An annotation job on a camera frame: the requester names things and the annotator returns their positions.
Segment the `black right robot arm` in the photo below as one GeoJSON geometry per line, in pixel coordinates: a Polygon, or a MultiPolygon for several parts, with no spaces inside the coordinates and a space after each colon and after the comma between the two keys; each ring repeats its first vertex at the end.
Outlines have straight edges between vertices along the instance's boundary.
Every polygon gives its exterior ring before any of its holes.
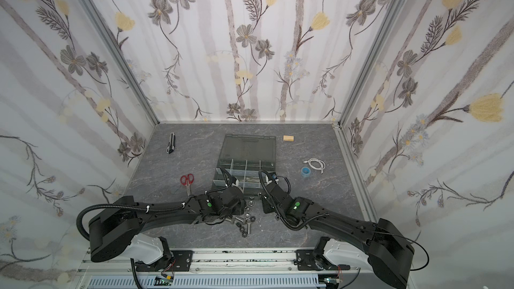
{"type": "Polygon", "coordinates": [[[346,242],[368,256],[373,273],[393,288],[406,288],[415,249],[392,222],[367,222],[327,210],[314,201],[292,198],[277,182],[262,182],[264,199],[289,230],[307,227],[346,242]]]}

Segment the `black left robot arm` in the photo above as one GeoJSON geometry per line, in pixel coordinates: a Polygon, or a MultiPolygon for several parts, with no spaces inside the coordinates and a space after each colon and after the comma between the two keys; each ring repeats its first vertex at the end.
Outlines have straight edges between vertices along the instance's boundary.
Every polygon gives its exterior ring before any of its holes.
{"type": "Polygon", "coordinates": [[[243,192],[235,186],[171,203],[137,202],[129,195],[114,203],[83,209],[76,218],[76,227],[90,243],[91,260],[105,262],[120,256],[133,238],[145,231],[175,224],[213,223],[242,215],[245,208],[243,192]]]}

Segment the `blue tape roll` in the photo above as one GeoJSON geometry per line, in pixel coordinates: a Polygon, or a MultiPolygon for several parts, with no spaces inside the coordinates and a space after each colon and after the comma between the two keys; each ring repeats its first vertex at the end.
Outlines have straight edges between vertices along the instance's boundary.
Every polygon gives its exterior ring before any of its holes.
{"type": "Polygon", "coordinates": [[[301,175],[305,178],[310,177],[312,174],[312,170],[310,167],[303,167],[301,169],[301,175]]]}

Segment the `grey plastic organizer box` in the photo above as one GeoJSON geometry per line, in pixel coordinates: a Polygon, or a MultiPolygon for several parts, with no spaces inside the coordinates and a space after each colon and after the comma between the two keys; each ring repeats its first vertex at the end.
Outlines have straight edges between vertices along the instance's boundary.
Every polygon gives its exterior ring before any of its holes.
{"type": "Polygon", "coordinates": [[[274,136],[233,135],[224,137],[218,157],[212,189],[225,186],[221,169],[238,180],[238,187],[244,196],[253,199],[262,193],[258,177],[260,170],[276,171],[277,140],[274,136]]]}

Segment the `red handled scissors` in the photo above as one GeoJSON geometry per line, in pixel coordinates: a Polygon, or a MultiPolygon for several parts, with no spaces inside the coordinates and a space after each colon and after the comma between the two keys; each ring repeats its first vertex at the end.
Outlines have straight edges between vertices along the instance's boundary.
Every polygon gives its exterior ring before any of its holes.
{"type": "Polygon", "coordinates": [[[180,182],[183,186],[186,187],[187,195],[191,196],[191,185],[194,182],[194,175],[191,173],[182,175],[180,182]]]}

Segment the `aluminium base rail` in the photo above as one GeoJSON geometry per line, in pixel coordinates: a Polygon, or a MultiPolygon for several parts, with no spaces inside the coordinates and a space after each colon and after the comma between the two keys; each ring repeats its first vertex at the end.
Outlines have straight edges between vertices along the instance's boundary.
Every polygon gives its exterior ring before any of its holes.
{"type": "Polygon", "coordinates": [[[195,249],[166,272],[133,272],[126,258],[86,256],[72,288],[325,288],[341,271],[299,270],[296,248],[195,249]]]}

